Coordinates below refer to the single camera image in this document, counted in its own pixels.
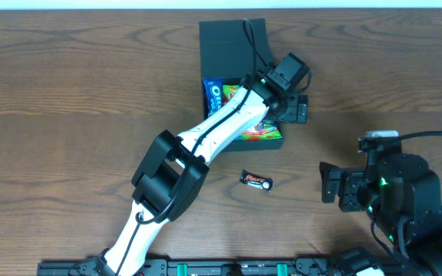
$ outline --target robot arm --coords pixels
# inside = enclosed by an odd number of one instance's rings
[[[239,88],[233,99],[231,99],[218,112],[191,130],[180,133],[177,139],[179,141],[181,140],[181,148],[187,152],[191,151],[200,135],[211,126],[218,123],[230,111],[234,110],[242,101],[246,93],[248,93],[247,89],[244,87]],[[209,133],[199,147],[197,147],[194,155],[198,158],[203,158],[204,164],[206,166],[209,165],[214,157],[228,146],[228,144],[239,134],[249,127],[256,126],[265,117],[268,110],[269,108],[264,104],[264,100],[257,93],[252,91],[239,112],[233,114]],[[175,161],[185,168],[185,160],[176,158]],[[150,212],[148,208],[145,208],[144,204],[139,201],[136,199],[133,200],[132,212],[124,230],[120,234],[117,243],[105,253],[104,260],[114,275],[116,275],[117,272],[118,275],[133,275],[136,273],[136,271],[143,266],[146,252],[151,243],[163,225],[169,221],[168,218],[165,218],[160,222],[151,222],[150,224],[141,225],[137,228],[138,214],[141,214],[144,221],[154,219],[153,213]]]
[[[208,165],[239,134],[260,123],[269,109],[276,120],[305,123],[308,102],[295,93],[295,87],[306,74],[308,87],[308,66],[288,54],[278,67],[258,71],[250,85],[246,85],[246,78],[242,80],[244,85],[235,96],[198,126],[177,137],[167,130],[162,132],[134,173],[133,210],[117,244],[102,259],[105,268],[114,275],[135,273],[161,227],[178,218],[197,197]],[[182,174],[167,160],[179,163],[184,168]],[[138,214],[150,223],[140,222]]]
[[[366,153],[365,168],[344,169],[320,163],[322,201],[334,202],[343,212],[366,212],[371,233],[403,275],[442,276],[442,204],[439,176],[419,155],[402,153],[401,141],[420,136],[442,136],[442,131],[411,133],[376,131],[359,140]],[[375,226],[390,240],[390,249],[374,233]],[[333,275],[360,275],[381,271],[377,259],[365,250],[332,258]]]

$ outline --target blue oreo wrapper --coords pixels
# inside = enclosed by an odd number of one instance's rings
[[[221,78],[203,79],[207,98],[207,116],[213,115],[223,106],[223,84],[225,81]]]

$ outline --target green connector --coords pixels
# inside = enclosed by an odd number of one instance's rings
[[[177,265],[176,275],[177,276],[187,276],[187,265],[186,264]]]
[[[288,276],[287,264],[277,264],[277,276]]]

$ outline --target candy wrapper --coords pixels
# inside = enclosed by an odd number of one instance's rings
[[[243,184],[256,187],[258,189],[264,189],[270,192],[275,182],[270,178],[254,175],[251,172],[245,170],[242,171],[242,175],[239,177],[239,181]]]
[[[238,90],[238,85],[223,85],[223,105],[231,100]],[[264,119],[258,125],[250,127],[244,131],[240,136],[235,138],[235,141],[259,141],[259,140],[275,140],[281,139],[281,132],[278,130],[273,120]]]

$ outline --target oreo package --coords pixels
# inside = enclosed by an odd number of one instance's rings
[[[275,182],[272,179],[254,175],[253,173],[242,171],[242,175],[239,177],[239,181],[243,184],[256,187],[259,189],[264,189],[265,191],[270,191],[274,186]]]
[[[203,83],[207,98],[207,116],[209,117],[223,106],[223,84],[225,81],[221,78],[205,78]]]

